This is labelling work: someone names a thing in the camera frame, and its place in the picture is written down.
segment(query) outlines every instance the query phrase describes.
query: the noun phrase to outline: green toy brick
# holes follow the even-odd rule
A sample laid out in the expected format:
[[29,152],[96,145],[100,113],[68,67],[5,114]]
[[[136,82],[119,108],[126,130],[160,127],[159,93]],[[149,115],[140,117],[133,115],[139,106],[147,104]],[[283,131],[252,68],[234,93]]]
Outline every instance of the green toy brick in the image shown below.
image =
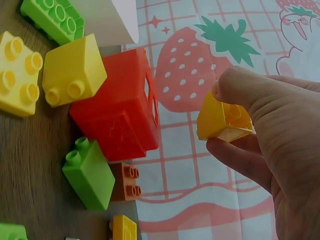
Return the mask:
[[24,0],[20,11],[59,45],[84,36],[85,21],[69,0]]
[[115,177],[97,141],[79,138],[75,141],[75,150],[65,159],[62,171],[85,207],[94,211],[107,210]]
[[0,223],[0,240],[28,240],[22,225]]

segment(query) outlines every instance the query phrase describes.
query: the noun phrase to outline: cartoon character print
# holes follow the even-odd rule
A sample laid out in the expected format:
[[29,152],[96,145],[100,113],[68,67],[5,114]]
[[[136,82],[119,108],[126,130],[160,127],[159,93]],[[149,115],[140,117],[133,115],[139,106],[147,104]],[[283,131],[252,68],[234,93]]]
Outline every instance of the cartoon character print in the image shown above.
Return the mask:
[[280,13],[282,33],[293,47],[303,51],[309,47],[308,40],[319,32],[320,20],[317,15],[302,7],[289,10],[291,12]]
[[276,62],[278,74],[318,81],[319,67],[313,65],[320,55],[320,9],[312,0],[276,2],[282,8],[281,31],[292,45],[289,55]]

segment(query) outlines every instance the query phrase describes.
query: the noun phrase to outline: toy block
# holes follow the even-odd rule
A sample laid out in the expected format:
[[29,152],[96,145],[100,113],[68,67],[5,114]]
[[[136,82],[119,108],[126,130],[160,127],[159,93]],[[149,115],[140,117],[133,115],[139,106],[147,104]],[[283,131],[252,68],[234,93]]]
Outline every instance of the toy block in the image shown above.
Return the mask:
[[18,117],[34,115],[39,98],[39,52],[31,51],[18,36],[0,35],[0,109]]
[[141,187],[136,185],[139,170],[122,162],[110,164],[109,167],[115,178],[111,201],[136,200],[141,195]]
[[28,240],[26,229],[23,225],[0,223],[1,240]]
[[46,101],[53,108],[93,97],[106,78],[93,34],[45,55],[42,87]]
[[102,60],[107,81],[94,97],[74,102],[69,113],[109,162],[145,157],[159,143],[158,101],[146,52],[137,48]]
[[84,36],[85,21],[69,0],[23,0],[20,11],[59,45]]
[[88,210],[105,211],[115,184],[106,158],[97,141],[86,137],[75,141],[75,150],[69,152],[62,171]]
[[253,132],[248,112],[243,106],[216,100],[209,92],[196,120],[199,140],[219,138],[232,142]]
[[95,34],[99,47],[138,43],[136,0],[71,0],[71,3],[85,19],[85,34]]
[[137,240],[137,224],[125,215],[114,216],[109,228],[113,240]]

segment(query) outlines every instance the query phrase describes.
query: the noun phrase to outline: tablecloth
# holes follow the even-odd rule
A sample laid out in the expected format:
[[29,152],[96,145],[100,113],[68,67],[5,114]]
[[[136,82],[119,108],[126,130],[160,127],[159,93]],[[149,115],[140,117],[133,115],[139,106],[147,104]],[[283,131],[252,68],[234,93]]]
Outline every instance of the tablecloth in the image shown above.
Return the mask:
[[232,65],[316,81],[319,0],[137,0],[154,71],[159,149],[135,159],[143,240],[276,240],[272,197],[197,138],[215,79]]

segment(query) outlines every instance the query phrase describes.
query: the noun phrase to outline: yellow toy brick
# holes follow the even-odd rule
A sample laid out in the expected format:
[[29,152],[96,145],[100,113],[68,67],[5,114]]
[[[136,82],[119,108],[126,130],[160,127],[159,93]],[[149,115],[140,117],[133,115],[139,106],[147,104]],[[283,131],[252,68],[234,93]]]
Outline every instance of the yellow toy brick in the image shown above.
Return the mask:
[[38,75],[43,66],[39,52],[5,31],[0,35],[0,109],[18,117],[34,115],[39,98]]
[[114,216],[109,227],[112,240],[137,240],[137,224],[125,215]]
[[253,132],[248,112],[240,105],[216,100],[209,92],[196,120],[199,140],[219,138],[232,142]]
[[51,107],[93,97],[107,74],[94,34],[49,51],[42,87]]

